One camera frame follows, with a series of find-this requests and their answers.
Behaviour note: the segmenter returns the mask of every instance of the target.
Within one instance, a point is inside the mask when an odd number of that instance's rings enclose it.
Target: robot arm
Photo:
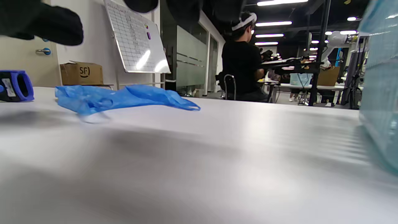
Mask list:
[[[334,31],[328,37],[329,43],[326,46],[326,50],[322,54],[321,61],[325,60],[335,48],[345,48],[350,47],[351,44],[356,44],[358,40],[358,34],[353,35],[343,35],[340,34],[340,31]]]

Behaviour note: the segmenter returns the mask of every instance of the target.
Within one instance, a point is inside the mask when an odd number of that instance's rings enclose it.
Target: ceiling light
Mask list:
[[[280,25],[290,25],[291,21],[284,22],[270,22],[270,23],[257,23],[256,26],[280,26]]]
[[[393,19],[393,18],[395,18],[395,17],[397,17],[397,16],[398,16],[398,14],[390,15],[390,16],[388,16],[386,19]]]
[[[273,0],[273,1],[265,1],[258,2],[258,6],[271,6],[271,5],[280,5],[280,4],[289,4],[289,3],[299,3],[299,2],[307,2],[308,0]]]
[[[357,34],[356,30],[345,30],[345,31],[340,31],[341,35],[347,35],[347,34]]]
[[[257,42],[255,45],[277,45],[278,42]]]
[[[259,34],[256,37],[283,37],[283,34]]]

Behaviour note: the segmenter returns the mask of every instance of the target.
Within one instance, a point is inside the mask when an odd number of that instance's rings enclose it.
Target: table leg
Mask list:
[[[276,88],[274,88],[273,85],[271,85],[271,87],[273,88],[272,97],[271,97],[271,99],[272,99],[271,103],[276,104],[276,103],[277,103],[277,102],[276,102],[276,93],[277,93],[277,90],[276,90]]]
[[[334,91],[333,103],[335,105],[337,104],[337,101],[339,100],[339,96],[340,96],[340,91],[338,91],[338,90]]]

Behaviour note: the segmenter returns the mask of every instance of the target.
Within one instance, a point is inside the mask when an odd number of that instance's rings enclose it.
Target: blurry plastic bin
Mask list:
[[[313,74],[308,74],[308,73],[303,73],[303,74],[291,73],[290,84],[293,86],[308,86],[310,84],[312,76]]]
[[[369,3],[358,31],[372,33],[360,119],[374,140],[379,161],[398,174],[398,1]]]

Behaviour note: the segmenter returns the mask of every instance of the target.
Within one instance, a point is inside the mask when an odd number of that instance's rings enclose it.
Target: white table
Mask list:
[[[295,86],[295,85],[288,84],[288,83],[281,83],[280,87],[281,88],[303,89],[303,86]],[[311,89],[311,88],[312,88],[311,84],[308,85],[308,86],[304,86],[304,89]],[[333,90],[333,91],[335,91],[334,99],[333,99],[333,103],[334,104],[337,103],[339,93],[344,90],[344,86],[340,86],[340,85],[336,85],[336,86],[317,86],[317,88],[318,88],[318,90]],[[277,93],[277,91],[273,91],[272,96],[271,96],[273,99],[276,99],[276,93]]]
[[[358,111],[190,98],[80,122],[53,89],[0,104],[2,224],[396,224]]]

